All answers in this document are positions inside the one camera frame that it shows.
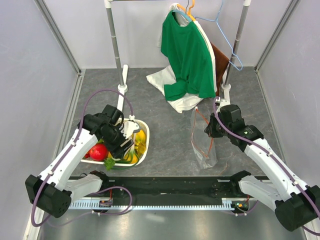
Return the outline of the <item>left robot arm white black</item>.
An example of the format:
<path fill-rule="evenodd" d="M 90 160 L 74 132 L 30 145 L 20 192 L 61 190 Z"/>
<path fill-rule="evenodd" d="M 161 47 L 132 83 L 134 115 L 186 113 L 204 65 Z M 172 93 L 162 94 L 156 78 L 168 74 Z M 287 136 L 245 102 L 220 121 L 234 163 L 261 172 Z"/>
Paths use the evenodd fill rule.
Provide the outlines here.
<path fill-rule="evenodd" d="M 106 196 L 110 185 L 98 173 L 68 182 L 71 174 L 85 154 L 99 140 L 111 155 L 122 159 L 134 145 L 132 134 L 140 131 L 140 125 L 114 106 L 107 105 L 101 113 L 83 116 L 71 140 L 55 160 L 38 176 L 29 175 L 25 181 L 28 198 L 33 208 L 59 218 L 71 203 L 90 194 Z"/>

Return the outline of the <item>clear zip top bag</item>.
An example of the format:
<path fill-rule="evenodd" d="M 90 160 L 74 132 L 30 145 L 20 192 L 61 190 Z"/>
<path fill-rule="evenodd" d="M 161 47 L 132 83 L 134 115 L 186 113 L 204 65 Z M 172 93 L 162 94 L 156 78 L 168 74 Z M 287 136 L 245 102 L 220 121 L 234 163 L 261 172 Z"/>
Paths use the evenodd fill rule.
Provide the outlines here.
<path fill-rule="evenodd" d="M 192 110 L 190 123 L 190 141 L 200 168 L 209 169 L 214 167 L 218 162 L 214 139 L 205 133 L 205 128 L 208 126 L 209 121 L 197 106 Z"/>

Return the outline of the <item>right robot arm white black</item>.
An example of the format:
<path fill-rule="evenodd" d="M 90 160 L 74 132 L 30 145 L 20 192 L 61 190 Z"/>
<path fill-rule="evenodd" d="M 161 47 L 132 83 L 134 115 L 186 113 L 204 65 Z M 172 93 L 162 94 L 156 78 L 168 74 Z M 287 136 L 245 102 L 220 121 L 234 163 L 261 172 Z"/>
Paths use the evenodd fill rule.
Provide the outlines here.
<path fill-rule="evenodd" d="M 272 150 L 264 135 L 254 125 L 247 125 L 238 105 L 215 101 L 213 112 L 204 132 L 211 138 L 227 137 L 244 154 L 251 158 L 271 181 L 261 182 L 243 170 L 233 177 L 229 191 L 235 197 L 243 194 L 254 197 L 271 209 L 279 223 L 292 232 L 307 228 L 307 224 L 320 217 L 320 188 L 310 186 L 298 177 Z"/>

